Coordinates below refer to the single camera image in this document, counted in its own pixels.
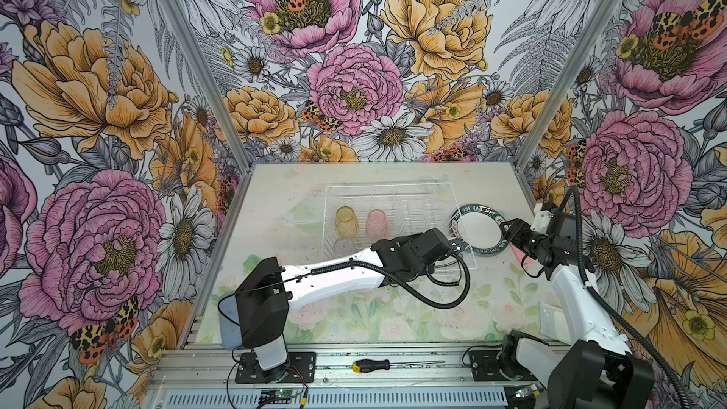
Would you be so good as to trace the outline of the pink glass cup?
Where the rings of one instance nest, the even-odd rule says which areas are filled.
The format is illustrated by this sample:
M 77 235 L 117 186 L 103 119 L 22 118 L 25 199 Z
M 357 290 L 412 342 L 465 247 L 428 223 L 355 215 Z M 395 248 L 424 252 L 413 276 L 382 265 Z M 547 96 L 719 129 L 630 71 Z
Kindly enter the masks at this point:
M 365 234 L 373 242 L 389 237 L 388 219 L 384 211 L 374 209 L 369 212 L 365 223 Z

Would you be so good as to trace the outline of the white wire dish rack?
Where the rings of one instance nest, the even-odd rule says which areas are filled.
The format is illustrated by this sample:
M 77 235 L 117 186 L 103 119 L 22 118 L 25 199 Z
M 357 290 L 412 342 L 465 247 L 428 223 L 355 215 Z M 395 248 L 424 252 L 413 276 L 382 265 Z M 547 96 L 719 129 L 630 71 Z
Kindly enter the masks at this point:
M 365 234 L 365 223 L 371 210 L 380 209 L 387 215 L 388 239 L 437 228 L 458 246 L 468 268 L 471 270 L 477 268 L 473 251 L 450 231 L 450 219 L 459 208 L 459 203 L 449 182 L 328 186 L 325 191 L 323 214 L 322 259 L 324 261 L 336 258 L 333 244 L 339 237 L 335 229 L 335 213 L 341 206 L 350 206 L 356 213 L 360 232 L 352 240 L 355 240 L 359 251 L 374 244 Z

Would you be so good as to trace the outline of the yellow glass cup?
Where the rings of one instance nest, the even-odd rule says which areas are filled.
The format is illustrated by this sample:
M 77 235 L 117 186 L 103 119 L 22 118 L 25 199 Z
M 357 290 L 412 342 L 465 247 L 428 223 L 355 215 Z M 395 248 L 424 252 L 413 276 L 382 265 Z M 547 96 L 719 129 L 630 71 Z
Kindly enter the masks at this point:
M 350 206 L 341 206 L 335 213 L 335 229 L 339 238 L 354 239 L 360 227 L 355 211 Z

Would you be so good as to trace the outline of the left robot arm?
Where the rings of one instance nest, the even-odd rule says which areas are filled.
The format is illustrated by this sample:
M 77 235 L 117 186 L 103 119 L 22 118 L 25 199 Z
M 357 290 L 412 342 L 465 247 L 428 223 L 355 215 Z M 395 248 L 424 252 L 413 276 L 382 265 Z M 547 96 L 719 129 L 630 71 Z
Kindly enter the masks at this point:
M 411 285 L 421 276 L 462 291 L 453 301 L 435 301 Z M 283 266 L 275 257 L 264 259 L 233 293 L 242 346 L 253 351 L 263 373 L 282 370 L 290 363 L 284 328 L 291 311 L 343 293 L 391 285 L 431 308 L 450 310 L 469 294 L 471 272 L 461 252 L 437 228 L 378 240 L 354 255 L 312 265 Z

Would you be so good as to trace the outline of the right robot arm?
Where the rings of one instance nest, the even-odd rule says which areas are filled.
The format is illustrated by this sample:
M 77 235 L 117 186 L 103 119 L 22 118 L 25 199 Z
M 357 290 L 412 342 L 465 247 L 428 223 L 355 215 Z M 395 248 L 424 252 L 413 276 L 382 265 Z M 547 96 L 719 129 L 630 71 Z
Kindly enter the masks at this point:
M 560 208 L 542 210 L 532 223 L 501 224 L 505 240 L 541 265 L 560 299 L 570 338 L 558 355 L 520 331 L 505 338 L 498 363 L 509 379 L 531 375 L 544 386 L 548 408 L 643 408 L 655 383 L 651 365 L 633 355 L 615 327 L 596 276 L 582 253 L 582 221 Z

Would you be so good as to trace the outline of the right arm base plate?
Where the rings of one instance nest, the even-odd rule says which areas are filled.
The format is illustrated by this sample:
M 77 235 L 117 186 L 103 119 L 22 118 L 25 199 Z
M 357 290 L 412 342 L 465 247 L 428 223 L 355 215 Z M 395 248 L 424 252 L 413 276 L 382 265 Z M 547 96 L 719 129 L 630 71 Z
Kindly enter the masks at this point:
M 499 350 L 470 350 L 465 363 L 475 382 L 503 382 L 509 377 L 501 369 Z

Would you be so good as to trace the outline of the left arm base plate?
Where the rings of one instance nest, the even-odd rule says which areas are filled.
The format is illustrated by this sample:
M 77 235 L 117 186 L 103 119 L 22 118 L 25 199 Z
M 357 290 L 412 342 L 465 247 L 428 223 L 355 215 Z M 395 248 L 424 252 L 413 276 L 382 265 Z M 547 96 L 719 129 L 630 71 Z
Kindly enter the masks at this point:
M 244 352 L 238 360 L 236 384 L 311 384 L 314 381 L 316 354 L 290 352 L 288 363 L 263 371 L 254 352 Z

